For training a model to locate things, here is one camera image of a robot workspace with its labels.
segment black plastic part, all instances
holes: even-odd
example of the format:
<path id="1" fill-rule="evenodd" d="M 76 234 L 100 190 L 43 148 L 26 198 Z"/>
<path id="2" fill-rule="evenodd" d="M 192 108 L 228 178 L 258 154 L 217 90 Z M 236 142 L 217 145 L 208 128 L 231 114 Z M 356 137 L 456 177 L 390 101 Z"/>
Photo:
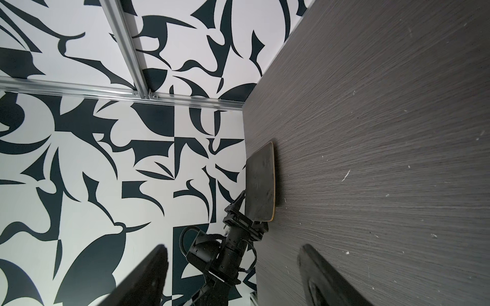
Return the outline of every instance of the black plastic part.
<path id="1" fill-rule="evenodd" d="M 168 268 L 167 249 L 157 245 L 99 306 L 160 305 Z"/>
<path id="2" fill-rule="evenodd" d="M 308 306 L 372 306 L 311 245 L 299 250 L 298 266 Z"/>

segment wooden board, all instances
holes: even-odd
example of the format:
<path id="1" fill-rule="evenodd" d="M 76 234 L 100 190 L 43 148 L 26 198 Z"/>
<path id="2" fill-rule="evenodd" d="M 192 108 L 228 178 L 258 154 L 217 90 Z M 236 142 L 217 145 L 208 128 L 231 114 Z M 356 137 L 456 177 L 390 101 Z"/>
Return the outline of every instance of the wooden board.
<path id="1" fill-rule="evenodd" d="M 489 304 L 489 5 L 306 11 L 243 108 L 248 154 L 276 147 L 261 306 L 305 305 L 305 243 L 376 306 Z"/>
<path id="2" fill-rule="evenodd" d="M 246 161 L 245 216 L 252 221 L 272 221 L 275 212 L 274 145 L 268 142 Z"/>

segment black cable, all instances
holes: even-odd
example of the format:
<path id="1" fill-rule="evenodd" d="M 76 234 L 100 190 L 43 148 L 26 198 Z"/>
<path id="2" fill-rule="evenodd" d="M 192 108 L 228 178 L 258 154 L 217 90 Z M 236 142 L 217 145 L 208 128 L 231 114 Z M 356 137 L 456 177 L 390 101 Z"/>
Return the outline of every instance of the black cable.
<path id="1" fill-rule="evenodd" d="M 184 255 L 184 257 L 187 257 L 187 252 L 184 248 L 184 236 L 185 236 L 185 233 L 187 233 L 187 231 L 189 230 L 193 230 L 195 232 L 198 232 L 201 230 L 199 227 L 195 226 L 195 225 L 189 225 L 188 227 L 186 227 L 181 233 L 180 233 L 180 238 L 179 238 L 179 249 L 180 249 L 180 252 L 182 253 L 182 255 Z"/>
<path id="2" fill-rule="evenodd" d="M 250 243 L 250 241 L 247 241 L 247 240 L 244 240 L 244 239 L 243 239 L 243 241 L 245 241 L 245 242 L 246 242 L 246 243 L 247 243 L 247 244 L 250 246 L 250 248 L 252 249 L 253 254 L 255 255 L 255 260 L 254 260 L 254 261 L 253 261 L 253 263 L 250 265 L 250 267 L 248 268 L 248 270 L 245 270 L 245 269 L 243 269 L 243 268 L 240 268 L 240 269 L 238 270 L 238 271 L 240 271 L 240 272 L 245 272 L 245 273 L 247 273 L 247 274 L 248 274 L 248 273 L 252 272 L 253 268 L 255 268 L 255 264 L 257 263 L 257 251 L 256 251 L 256 250 L 255 250 L 255 248 L 253 247 L 253 244 L 252 244 L 252 243 Z"/>

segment black and white patterned wall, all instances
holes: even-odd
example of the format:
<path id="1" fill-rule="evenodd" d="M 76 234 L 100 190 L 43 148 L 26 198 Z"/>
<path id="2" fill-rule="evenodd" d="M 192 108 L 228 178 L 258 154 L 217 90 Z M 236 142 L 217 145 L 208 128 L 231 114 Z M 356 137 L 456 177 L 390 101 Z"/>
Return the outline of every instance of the black and white patterned wall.
<path id="1" fill-rule="evenodd" d="M 313 0 L 122 0 L 154 92 L 245 101 Z M 0 75 L 131 88 L 99 0 L 0 0 Z"/>
<path id="2" fill-rule="evenodd" d="M 0 92 L 0 305 L 95 306 L 159 243 L 161 305 L 183 304 L 203 277 L 178 237 L 224 234 L 244 165 L 240 111 Z M 249 305 L 254 278 L 229 305 Z"/>

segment white speck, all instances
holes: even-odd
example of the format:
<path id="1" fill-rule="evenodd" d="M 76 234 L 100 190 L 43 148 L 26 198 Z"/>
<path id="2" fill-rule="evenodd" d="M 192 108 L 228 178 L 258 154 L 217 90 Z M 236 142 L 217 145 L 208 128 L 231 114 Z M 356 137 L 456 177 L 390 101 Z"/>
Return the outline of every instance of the white speck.
<path id="1" fill-rule="evenodd" d="M 345 180 L 345 178 L 347 177 L 347 175 L 349 175 L 349 173 L 350 173 L 350 169 L 349 169 L 349 171 L 347 172 L 347 174 L 345 175 L 345 177 L 343 178 L 342 182 Z"/>

